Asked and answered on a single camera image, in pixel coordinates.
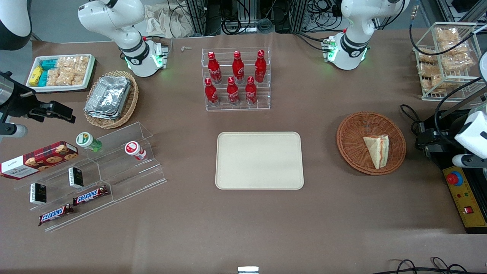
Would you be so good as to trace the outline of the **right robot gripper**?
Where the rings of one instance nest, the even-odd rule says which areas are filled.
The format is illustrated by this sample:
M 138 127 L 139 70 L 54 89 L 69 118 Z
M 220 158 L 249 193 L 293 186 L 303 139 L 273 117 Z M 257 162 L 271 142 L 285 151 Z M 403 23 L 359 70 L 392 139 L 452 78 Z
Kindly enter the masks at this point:
M 1 123 L 8 116 L 29 119 L 57 118 L 68 123 L 75 123 L 73 109 L 57 101 L 41 102 L 35 96 L 35 90 L 22 85 L 11 78 L 11 73 L 0 74 L 1 88 Z

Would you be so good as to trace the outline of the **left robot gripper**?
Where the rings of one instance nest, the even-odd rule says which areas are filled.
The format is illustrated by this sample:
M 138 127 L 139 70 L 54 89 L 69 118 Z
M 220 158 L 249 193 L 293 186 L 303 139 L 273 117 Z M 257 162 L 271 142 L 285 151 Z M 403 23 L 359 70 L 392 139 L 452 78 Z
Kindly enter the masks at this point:
M 455 140 L 478 157 L 487 156 L 487 111 L 486 107 L 476 107 L 469 111 L 463 127 Z M 452 139 L 435 139 L 434 129 L 425 129 L 416 136 L 415 148 L 423 150 L 428 146 L 428 158 L 448 154 L 457 148 Z

